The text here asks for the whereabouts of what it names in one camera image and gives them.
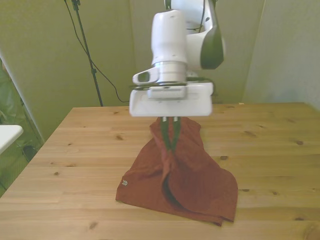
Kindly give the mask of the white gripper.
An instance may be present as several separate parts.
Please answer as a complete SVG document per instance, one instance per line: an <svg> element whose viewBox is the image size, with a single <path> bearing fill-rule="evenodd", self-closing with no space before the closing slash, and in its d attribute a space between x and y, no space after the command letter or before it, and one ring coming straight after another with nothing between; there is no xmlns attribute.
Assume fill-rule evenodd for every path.
<svg viewBox="0 0 320 240"><path fill-rule="evenodd" d="M130 94L129 113L133 117L162 117L162 140L166 150L174 152L180 136L180 117L209 116L213 109L213 92L211 82L134 89ZM167 117L174 117L172 142Z"/></svg>

